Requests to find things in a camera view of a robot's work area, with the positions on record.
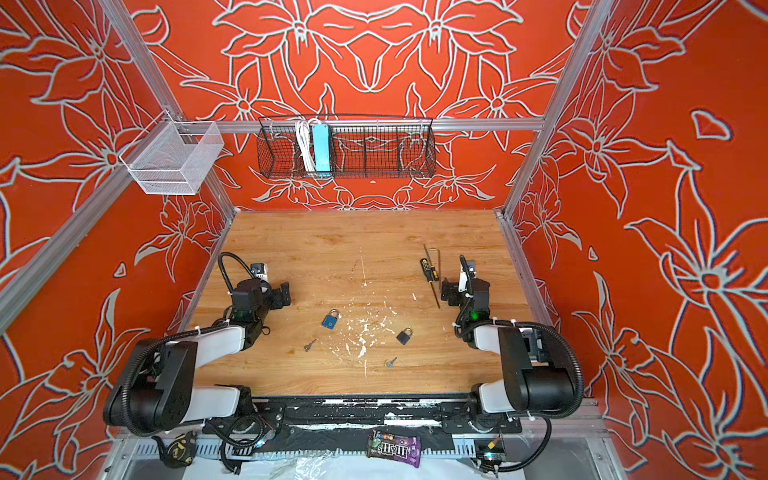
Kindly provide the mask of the blue padlock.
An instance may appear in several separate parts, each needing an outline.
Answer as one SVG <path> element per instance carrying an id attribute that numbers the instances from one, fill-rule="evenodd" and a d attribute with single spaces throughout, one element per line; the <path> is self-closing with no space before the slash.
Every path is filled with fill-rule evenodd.
<path id="1" fill-rule="evenodd" d="M 340 312 L 337 309 L 332 309 L 323 318 L 321 322 L 321 326 L 328 330 L 333 330 L 339 318 L 340 318 Z"/>

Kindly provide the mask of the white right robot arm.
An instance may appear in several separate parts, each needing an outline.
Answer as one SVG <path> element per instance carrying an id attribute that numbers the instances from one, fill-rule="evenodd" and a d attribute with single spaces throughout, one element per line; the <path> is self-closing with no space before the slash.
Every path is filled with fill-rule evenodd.
<path id="1" fill-rule="evenodd" d="M 481 383 L 473 395 L 485 414 L 523 413 L 560 419 L 574 414 L 585 392 L 582 367 L 567 340 L 550 325 L 491 315 L 490 283 L 473 261 L 459 257 L 459 279 L 441 282 L 441 298 L 458 308 L 454 335 L 500 359 L 502 378 Z"/>

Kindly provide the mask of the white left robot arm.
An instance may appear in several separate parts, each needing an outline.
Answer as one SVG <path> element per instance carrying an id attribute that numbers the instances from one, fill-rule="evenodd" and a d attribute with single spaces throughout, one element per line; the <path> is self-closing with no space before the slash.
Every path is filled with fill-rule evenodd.
<path id="1" fill-rule="evenodd" d="M 107 397 L 102 413 L 106 425 L 149 437 L 182 425 L 234 422 L 256 413 L 248 387 L 197 386 L 195 375 L 269 334 L 266 318 L 292 304 L 291 286 L 272 285 L 266 264 L 248 264 L 231 252 L 220 253 L 217 266 L 230 305 L 207 327 L 138 342 Z"/>

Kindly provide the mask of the black padlock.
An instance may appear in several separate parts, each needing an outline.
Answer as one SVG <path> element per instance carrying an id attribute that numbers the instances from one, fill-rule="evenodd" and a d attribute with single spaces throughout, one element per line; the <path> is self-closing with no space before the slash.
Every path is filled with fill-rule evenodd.
<path id="1" fill-rule="evenodd" d="M 401 345 L 406 345 L 409 342 L 409 340 L 411 339 L 411 336 L 412 336 L 412 329 L 411 328 L 405 328 L 405 329 L 403 329 L 401 332 L 399 332 L 396 335 L 396 340 Z"/>

